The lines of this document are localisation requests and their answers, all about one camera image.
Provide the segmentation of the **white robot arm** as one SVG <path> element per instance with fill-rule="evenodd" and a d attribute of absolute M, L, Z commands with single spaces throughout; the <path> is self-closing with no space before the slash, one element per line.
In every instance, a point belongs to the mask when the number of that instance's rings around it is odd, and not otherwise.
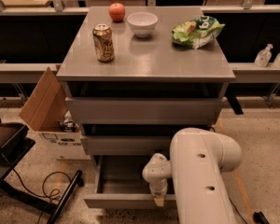
<path fill-rule="evenodd" d="M 180 224 L 237 224 L 221 174 L 240 165 L 238 143 L 198 128 L 178 131 L 170 155 L 154 154 L 142 171 L 156 205 L 162 205 L 172 179 Z"/>

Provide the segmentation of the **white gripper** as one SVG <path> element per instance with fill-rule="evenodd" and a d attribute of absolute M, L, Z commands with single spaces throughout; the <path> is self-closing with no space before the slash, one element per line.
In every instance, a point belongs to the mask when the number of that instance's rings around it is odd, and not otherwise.
<path fill-rule="evenodd" d="M 172 177 L 171 163 L 161 153 L 155 153 L 142 171 L 142 177 L 158 207 L 164 207 L 164 197 L 168 190 L 168 179 Z"/>

